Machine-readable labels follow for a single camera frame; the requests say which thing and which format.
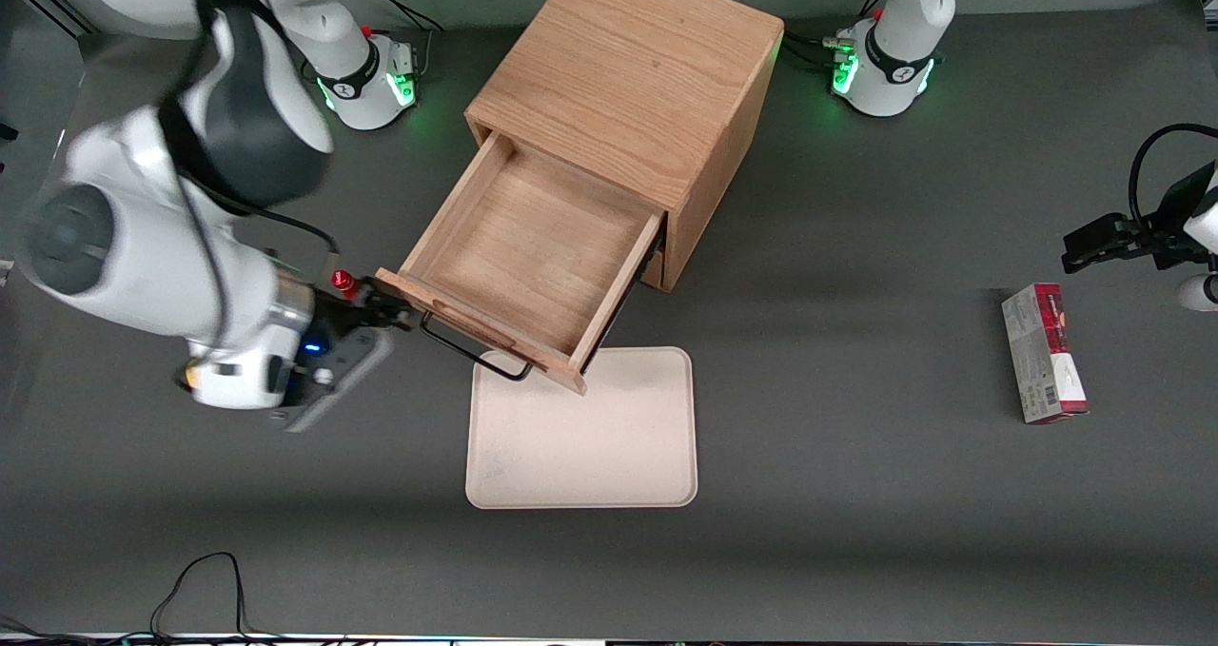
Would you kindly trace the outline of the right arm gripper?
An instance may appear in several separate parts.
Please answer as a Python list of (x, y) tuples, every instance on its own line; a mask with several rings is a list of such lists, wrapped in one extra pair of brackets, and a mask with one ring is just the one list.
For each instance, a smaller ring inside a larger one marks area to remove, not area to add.
[(412, 314), (412, 303), (378, 286), (362, 286), (356, 303), (317, 294), (312, 321), (285, 372), (283, 402), (270, 408), (270, 421), (294, 434), (314, 427), (387, 360), (393, 347), (387, 329), (417, 329)]

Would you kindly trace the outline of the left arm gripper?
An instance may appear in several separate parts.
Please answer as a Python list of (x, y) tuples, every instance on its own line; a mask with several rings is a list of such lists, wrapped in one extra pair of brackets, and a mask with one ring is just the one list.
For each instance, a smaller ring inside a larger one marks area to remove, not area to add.
[(1167, 190), (1149, 218), (1153, 245), (1132, 217), (1111, 212), (1063, 238), (1062, 268), (1067, 275), (1101, 264), (1152, 255), (1153, 268), (1167, 271), (1192, 262), (1216, 269), (1216, 165), (1209, 162)]

